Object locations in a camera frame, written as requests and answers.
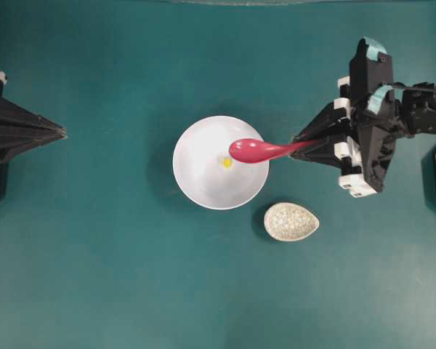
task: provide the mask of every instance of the pink spoon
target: pink spoon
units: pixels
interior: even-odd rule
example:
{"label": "pink spoon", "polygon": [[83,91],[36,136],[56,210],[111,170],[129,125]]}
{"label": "pink spoon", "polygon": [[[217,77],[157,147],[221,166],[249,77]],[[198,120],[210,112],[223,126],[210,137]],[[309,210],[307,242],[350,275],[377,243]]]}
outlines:
{"label": "pink spoon", "polygon": [[230,155],[237,161],[255,164],[288,155],[316,142],[316,140],[308,140],[288,145],[275,145],[262,140],[244,138],[236,140],[230,145]]}

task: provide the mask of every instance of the yellow object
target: yellow object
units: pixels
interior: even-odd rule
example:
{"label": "yellow object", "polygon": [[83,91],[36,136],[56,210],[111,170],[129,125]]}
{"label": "yellow object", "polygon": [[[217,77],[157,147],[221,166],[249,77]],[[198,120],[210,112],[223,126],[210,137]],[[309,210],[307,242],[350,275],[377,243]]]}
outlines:
{"label": "yellow object", "polygon": [[226,169],[229,169],[232,165],[233,165],[233,160],[231,158],[226,157],[223,159],[223,166]]}

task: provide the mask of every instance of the white bowl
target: white bowl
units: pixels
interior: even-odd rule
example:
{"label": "white bowl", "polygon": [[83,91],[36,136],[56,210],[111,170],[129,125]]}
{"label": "white bowl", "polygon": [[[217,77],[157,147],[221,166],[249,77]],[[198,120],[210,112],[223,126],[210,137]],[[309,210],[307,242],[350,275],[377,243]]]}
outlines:
{"label": "white bowl", "polygon": [[230,160],[229,147],[241,138],[263,140],[252,126],[230,116],[211,116],[185,130],[174,148],[173,173],[190,200],[208,209],[234,209],[258,194],[270,162]]}

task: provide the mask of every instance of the small white dish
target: small white dish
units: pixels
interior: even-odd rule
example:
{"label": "small white dish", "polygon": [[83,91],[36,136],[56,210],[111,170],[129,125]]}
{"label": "small white dish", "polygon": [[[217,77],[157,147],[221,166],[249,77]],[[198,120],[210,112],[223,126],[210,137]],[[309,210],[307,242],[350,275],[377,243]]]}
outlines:
{"label": "small white dish", "polygon": [[230,116],[211,116],[184,131],[174,148],[173,173],[190,200],[208,209],[234,209],[260,192],[270,162],[231,159],[231,143],[242,138],[263,140],[252,126]]}
{"label": "small white dish", "polygon": [[265,213],[264,223],[271,237],[286,242],[307,238],[320,226],[312,212],[290,202],[271,206]]}

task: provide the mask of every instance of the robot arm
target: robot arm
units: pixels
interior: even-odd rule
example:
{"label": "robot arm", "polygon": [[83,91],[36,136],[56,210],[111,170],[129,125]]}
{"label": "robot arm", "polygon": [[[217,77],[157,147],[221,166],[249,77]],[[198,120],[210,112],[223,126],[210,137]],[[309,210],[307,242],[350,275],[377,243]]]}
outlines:
{"label": "robot arm", "polygon": [[[340,98],[294,137],[318,142],[291,156],[340,168],[339,185],[354,197],[380,193],[396,140],[436,134],[436,87],[395,83],[391,56],[364,38],[350,61],[350,76],[338,80],[338,88]],[[394,89],[404,89],[402,102]]]}

